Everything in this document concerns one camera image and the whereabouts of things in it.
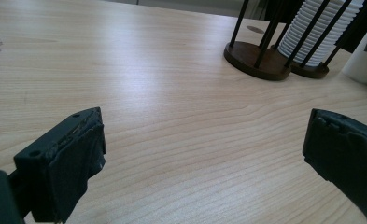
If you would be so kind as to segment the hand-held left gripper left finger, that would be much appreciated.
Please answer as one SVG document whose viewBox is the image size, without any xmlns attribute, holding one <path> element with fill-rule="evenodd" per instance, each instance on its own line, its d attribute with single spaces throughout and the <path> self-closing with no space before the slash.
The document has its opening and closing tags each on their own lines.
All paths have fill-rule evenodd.
<svg viewBox="0 0 367 224">
<path fill-rule="evenodd" d="M 101 109 L 77 112 L 14 156 L 13 188 L 22 216 L 65 223 L 106 160 Z"/>
</svg>

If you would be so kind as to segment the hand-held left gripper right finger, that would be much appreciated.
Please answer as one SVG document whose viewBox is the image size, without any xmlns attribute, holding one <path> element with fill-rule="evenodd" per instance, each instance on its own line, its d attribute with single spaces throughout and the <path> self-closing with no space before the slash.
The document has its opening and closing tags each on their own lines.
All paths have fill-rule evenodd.
<svg viewBox="0 0 367 224">
<path fill-rule="evenodd" d="M 314 109 L 303 156 L 367 218 L 367 125 L 342 114 Z"/>
</svg>

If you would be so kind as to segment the single white paper cup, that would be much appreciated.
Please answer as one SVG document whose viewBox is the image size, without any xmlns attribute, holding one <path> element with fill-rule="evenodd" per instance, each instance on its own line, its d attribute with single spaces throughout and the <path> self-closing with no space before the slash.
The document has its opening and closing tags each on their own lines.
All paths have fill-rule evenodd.
<svg viewBox="0 0 367 224">
<path fill-rule="evenodd" d="M 364 51 L 366 43 L 367 33 L 342 69 L 344 75 L 362 84 L 367 84 L 367 52 Z"/>
</svg>

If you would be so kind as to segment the cup holder with black rods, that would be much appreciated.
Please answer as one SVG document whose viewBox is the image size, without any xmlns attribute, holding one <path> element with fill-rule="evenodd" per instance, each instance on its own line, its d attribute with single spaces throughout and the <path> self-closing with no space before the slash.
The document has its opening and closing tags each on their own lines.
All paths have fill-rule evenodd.
<svg viewBox="0 0 367 224">
<path fill-rule="evenodd" d="M 241 6 L 231 41 L 226 45 L 223 56 L 232 66 L 250 76 L 271 81 L 284 80 L 290 73 L 290 67 L 286 65 L 287 59 L 277 51 L 277 44 L 271 46 L 270 42 L 289 0 L 280 0 L 259 45 L 236 40 L 248 3 L 249 0 L 244 0 Z"/>
<path fill-rule="evenodd" d="M 329 0 L 324 0 L 318 9 L 318 12 L 314 16 L 314 18 L 311 20 L 308 28 L 304 32 L 303 37 L 299 41 L 299 43 L 296 45 L 295 50 L 291 53 L 291 55 L 287 58 L 286 65 L 288 65 L 291 69 L 291 72 L 294 74 L 297 74 L 299 76 L 303 77 L 310 77 L 310 78 L 324 78 L 329 73 L 329 63 L 331 62 L 332 58 L 336 55 L 337 51 L 348 41 L 349 37 L 355 33 L 355 30 L 360 25 L 360 23 L 363 21 L 363 19 L 366 16 L 367 13 L 367 0 L 364 0 L 364 4 L 360 12 L 357 14 L 355 19 L 348 25 L 346 30 L 343 32 L 343 34 L 340 36 L 340 38 L 337 40 L 337 42 L 332 46 L 332 49 L 330 52 L 325 56 L 325 58 L 321 61 L 321 63 L 318 66 L 307 66 L 306 63 L 308 62 L 309 58 L 313 55 L 314 51 L 318 48 L 320 42 L 325 38 L 325 36 L 328 34 L 328 32 L 331 30 L 331 28 L 334 26 L 336 21 L 340 18 L 342 13 L 345 11 L 347 6 L 350 4 L 351 0 L 346 0 L 343 4 L 343 6 L 340 8 L 340 10 L 337 12 L 335 17 L 332 19 L 332 21 L 329 23 L 329 26 L 327 27 L 326 31 L 321 35 L 321 38 L 318 40 L 316 45 L 311 49 L 311 51 L 307 54 L 307 57 L 303 60 L 302 63 L 296 63 L 293 61 L 296 53 L 298 52 L 299 48 L 307 38 L 308 34 L 310 33 L 311 29 L 317 22 L 318 18 L 322 14 L 322 11 L 324 8 L 328 5 Z M 293 18 L 292 16 L 289 19 L 289 23 L 285 26 L 281 36 L 278 38 L 276 44 L 278 48 L 284 34 L 287 32 L 290 24 L 292 23 Z"/>
</svg>

